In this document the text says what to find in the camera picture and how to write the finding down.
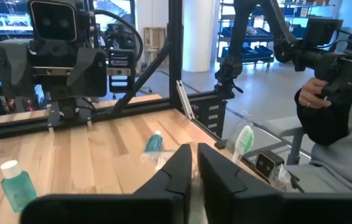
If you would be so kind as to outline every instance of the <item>white pillar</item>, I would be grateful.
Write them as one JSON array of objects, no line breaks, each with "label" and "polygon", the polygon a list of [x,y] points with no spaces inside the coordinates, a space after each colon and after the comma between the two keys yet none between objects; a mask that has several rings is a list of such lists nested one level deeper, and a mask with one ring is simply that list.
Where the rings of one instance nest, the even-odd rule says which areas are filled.
[{"label": "white pillar", "polygon": [[185,0],[183,70],[210,69],[215,0]]}]

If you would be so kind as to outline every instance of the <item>person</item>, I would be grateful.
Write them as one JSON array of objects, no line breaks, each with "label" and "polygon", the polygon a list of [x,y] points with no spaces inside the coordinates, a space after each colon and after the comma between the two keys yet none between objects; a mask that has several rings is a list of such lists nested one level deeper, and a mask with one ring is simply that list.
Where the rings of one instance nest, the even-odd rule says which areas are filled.
[{"label": "person", "polygon": [[317,95],[325,85],[311,78],[295,95],[297,116],[316,144],[309,165],[288,170],[306,192],[352,192],[352,99],[339,104],[322,100]]}]

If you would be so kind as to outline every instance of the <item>person's hand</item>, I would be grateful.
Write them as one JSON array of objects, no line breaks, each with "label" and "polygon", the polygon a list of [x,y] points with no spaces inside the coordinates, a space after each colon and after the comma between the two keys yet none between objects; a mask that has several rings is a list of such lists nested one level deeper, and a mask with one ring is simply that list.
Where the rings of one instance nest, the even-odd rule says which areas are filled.
[{"label": "person's hand", "polygon": [[311,78],[302,86],[299,94],[299,103],[302,106],[314,109],[326,108],[331,106],[330,101],[320,99],[316,95],[321,94],[321,90],[327,84],[326,81]]}]

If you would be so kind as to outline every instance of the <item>black sleeve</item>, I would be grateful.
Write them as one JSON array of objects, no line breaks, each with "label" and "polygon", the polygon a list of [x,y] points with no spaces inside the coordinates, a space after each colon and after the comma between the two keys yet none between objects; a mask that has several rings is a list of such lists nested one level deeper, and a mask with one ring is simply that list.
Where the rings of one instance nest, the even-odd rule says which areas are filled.
[{"label": "black sleeve", "polygon": [[308,137],[315,143],[329,146],[348,135],[349,111],[352,100],[329,108],[310,109],[300,105],[300,90],[295,95],[297,115]]}]

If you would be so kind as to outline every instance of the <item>toothbrush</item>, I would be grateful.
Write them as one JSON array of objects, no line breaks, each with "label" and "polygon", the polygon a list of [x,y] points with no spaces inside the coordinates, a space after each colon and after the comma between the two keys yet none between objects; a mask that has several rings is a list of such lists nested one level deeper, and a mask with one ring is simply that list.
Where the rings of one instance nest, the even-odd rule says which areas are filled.
[{"label": "toothbrush", "polygon": [[253,129],[247,125],[239,133],[237,139],[235,140],[234,145],[234,155],[232,156],[232,162],[236,163],[239,159],[239,156],[249,152],[252,149],[255,136]]}]

